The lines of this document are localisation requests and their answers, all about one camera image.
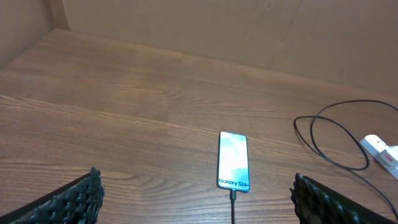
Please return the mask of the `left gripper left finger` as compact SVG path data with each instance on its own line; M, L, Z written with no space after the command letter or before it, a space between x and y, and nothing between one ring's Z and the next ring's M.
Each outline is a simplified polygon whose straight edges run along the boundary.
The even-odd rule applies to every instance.
M101 172L94 167L74 181L1 217L2 224L92 224L103 204Z

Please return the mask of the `Samsung Galaxy smartphone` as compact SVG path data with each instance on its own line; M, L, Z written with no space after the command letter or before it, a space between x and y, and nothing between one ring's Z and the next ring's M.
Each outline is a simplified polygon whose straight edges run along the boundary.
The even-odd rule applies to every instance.
M248 192L251 186L247 137L225 131L219 137L218 187Z

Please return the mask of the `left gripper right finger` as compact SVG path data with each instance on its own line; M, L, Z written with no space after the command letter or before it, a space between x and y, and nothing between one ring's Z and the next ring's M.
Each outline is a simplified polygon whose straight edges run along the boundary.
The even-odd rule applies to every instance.
M290 191L301 224L396 224L299 173Z

